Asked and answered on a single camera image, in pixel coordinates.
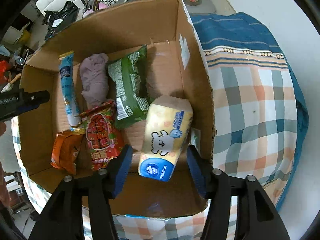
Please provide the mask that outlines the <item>blue snack bar packet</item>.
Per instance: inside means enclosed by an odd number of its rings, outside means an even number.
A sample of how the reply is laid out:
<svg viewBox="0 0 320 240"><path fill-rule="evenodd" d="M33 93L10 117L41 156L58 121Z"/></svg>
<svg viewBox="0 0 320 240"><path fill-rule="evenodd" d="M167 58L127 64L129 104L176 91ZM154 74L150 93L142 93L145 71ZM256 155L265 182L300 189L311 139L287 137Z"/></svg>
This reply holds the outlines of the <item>blue snack bar packet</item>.
<svg viewBox="0 0 320 240"><path fill-rule="evenodd" d="M80 109L76 100L73 82L73 56L73 51L69 51L59 56L59 72L67 120L70 129L76 131L82 129L82 123L79 116Z"/></svg>

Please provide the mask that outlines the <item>orange snack packet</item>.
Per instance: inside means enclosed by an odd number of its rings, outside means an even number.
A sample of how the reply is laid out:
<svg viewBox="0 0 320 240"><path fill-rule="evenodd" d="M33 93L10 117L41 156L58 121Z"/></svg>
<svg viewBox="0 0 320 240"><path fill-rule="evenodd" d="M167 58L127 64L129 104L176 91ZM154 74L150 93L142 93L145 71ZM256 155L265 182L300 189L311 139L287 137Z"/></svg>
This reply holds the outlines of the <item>orange snack packet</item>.
<svg viewBox="0 0 320 240"><path fill-rule="evenodd" d="M83 133L71 130L57 133L51 155L52 167L76 175L75 161L80 152L83 136Z"/></svg>

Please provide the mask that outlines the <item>purple cloth toy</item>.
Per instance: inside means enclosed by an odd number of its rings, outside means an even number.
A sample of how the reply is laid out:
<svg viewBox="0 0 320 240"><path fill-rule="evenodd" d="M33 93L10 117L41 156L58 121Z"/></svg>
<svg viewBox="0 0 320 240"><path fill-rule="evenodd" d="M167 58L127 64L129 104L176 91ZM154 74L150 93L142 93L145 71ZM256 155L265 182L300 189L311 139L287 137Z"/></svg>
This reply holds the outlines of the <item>purple cloth toy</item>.
<svg viewBox="0 0 320 240"><path fill-rule="evenodd" d="M82 96L91 107L97 107L106 101L109 86L105 64L108 56L105 53L93 54L80 64Z"/></svg>

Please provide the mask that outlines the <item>red floral snack packet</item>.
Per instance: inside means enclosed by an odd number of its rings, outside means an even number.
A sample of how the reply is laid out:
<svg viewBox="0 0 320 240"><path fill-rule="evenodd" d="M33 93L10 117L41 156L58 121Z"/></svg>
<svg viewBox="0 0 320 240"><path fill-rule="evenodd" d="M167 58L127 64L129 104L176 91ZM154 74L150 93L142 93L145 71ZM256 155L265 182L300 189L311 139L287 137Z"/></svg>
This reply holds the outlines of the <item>red floral snack packet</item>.
<svg viewBox="0 0 320 240"><path fill-rule="evenodd" d="M116 113L116 103L108 100L80 114L93 171L106 168L125 145L121 132L115 127Z"/></svg>

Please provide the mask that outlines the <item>green snack packet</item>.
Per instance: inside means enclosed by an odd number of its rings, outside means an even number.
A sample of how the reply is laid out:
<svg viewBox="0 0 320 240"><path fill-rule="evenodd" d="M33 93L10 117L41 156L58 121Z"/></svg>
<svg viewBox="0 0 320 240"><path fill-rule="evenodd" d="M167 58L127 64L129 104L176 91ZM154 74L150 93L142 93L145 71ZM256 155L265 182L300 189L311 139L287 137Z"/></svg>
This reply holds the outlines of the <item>green snack packet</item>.
<svg viewBox="0 0 320 240"><path fill-rule="evenodd" d="M148 48L138 50L107 65L109 77L116 85L117 129L125 129L146 119L150 98L146 87Z"/></svg>

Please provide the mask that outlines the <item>yellow tissue pack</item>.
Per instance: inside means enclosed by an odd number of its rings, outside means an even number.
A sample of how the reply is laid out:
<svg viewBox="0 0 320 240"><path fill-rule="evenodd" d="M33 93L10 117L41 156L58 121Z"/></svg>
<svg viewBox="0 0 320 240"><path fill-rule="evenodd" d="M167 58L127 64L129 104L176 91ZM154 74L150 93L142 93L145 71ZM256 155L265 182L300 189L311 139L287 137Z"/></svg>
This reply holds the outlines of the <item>yellow tissue pack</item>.
<svg viewBox="0 0 320 240"><path fill-rule="evenodd" d="M140 176L169 181L193 120L187 99L162 95L150 105L138 165Z"/></svg>

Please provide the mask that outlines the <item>white goose plush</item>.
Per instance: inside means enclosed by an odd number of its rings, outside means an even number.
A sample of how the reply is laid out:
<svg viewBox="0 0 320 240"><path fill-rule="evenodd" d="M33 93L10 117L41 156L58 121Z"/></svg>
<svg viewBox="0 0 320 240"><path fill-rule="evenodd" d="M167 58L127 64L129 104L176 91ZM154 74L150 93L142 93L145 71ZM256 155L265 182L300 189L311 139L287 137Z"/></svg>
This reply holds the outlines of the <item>white goose plush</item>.
<svg viewBox="0 0 320 240"><path fill-rule="evenodd" d="M14 83L21 77L21 74L17 74L2 90L1 93L9 92L12 90Z"/></svg>

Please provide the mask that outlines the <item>red plastic bag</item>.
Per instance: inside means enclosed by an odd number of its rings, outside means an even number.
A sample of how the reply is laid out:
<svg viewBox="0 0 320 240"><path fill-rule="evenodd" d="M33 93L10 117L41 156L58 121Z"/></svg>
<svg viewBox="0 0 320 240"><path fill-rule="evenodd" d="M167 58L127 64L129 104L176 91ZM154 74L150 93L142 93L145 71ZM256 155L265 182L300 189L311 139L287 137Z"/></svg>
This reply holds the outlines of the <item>red plastic bag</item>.
<svg viewBox="0 0 320 240"><path fill-rule="evenodd" d="M11 68L11 64L5 60L0 62L0 84L4 84L7 82L7 78L5 77L5 72Z"/></svg>

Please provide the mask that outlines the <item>black bag on chair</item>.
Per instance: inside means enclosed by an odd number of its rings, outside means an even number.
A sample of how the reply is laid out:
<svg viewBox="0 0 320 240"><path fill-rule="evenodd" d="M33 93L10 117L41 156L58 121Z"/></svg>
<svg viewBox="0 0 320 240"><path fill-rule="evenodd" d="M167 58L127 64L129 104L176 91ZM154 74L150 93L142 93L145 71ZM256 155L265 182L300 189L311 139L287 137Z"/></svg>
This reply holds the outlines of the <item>black bag on chair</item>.
<svg viewBox="0 0 320 240"><path fill-rule="evenodd" d="M76 21L78 13L79 8L71 1L67 1L59 11L46 10L41 23L42 25L47 26L47 33L44 40L47 41L63 29L70 26Z"/></svg>

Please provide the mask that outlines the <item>open cardboard box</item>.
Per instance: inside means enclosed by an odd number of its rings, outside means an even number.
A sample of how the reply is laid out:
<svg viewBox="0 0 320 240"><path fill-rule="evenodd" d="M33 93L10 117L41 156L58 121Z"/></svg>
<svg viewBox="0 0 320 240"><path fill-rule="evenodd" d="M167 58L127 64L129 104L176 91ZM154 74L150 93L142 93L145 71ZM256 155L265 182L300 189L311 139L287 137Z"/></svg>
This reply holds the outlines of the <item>open cardboard box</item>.
<svg viewBox="0 0 320 240"><path fill-rule="evenodd" d="M207 202L191 177L192 131L212 157L212 88L182 0L140 0L93 13L50 38L27 62L20 86L50 99L18 117L28 177L52 193L66 171L52 164L57 134L84 126L77 177L112 167L133 149L115 215L191 216Z"/></svg>

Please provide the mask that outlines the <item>plaid checkered blanket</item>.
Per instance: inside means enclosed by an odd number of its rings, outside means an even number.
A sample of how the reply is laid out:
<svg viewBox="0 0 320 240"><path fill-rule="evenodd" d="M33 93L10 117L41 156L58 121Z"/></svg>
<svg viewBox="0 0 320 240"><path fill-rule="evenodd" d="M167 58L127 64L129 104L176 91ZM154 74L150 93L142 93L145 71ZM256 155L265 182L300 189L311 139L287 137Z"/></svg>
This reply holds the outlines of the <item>plaid checkered blanket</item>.
<svg viewBox="0 0 320 240"><path fill-rule="evenodd" d="M94 53L113 61L143 45L148 95L188 99L202 155L230 176L256 176L280 207L299 156L298 130L308 126L304 98L281 49L268 28L247 14L188 16L170 1L162 11L129 7L88 16L49 39L24 66L21 87L50 93L49 102L12 121L35 210L42 211L64 176L50 164L54 137L69 127L59 56L74 52L76 99L85 109L80 63Z"/></svg>

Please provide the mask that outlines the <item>pink suitcase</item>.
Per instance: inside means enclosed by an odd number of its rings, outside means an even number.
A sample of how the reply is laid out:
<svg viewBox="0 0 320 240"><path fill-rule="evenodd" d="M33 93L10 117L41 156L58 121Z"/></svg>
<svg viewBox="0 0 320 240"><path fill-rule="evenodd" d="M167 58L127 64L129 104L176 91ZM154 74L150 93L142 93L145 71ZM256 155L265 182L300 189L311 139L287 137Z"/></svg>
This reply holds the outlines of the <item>pink suitcase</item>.
<svg viewBox="0 0 320 240"><path fill-rule="evenodd" d="M89 0L83 10L82 10L82 18L87 17L88 15L99 11L99 10L103 10L108 8L108 5L106 5L105 3L101 2L100 0Z"/></svg>

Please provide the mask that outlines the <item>white board by wall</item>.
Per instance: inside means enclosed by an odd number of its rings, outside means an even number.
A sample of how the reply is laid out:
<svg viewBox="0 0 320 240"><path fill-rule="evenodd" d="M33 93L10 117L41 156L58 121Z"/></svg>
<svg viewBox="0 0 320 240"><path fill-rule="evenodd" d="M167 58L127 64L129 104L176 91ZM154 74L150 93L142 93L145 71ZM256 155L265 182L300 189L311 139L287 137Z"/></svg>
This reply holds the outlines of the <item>white board by wall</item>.
<svg viewBox="0 0 320 240"><path fill-rule="evenodd" d="M236 10L232 7L228 0L210 0L216 10L217 15L229 16L236 14Z"/></svg>

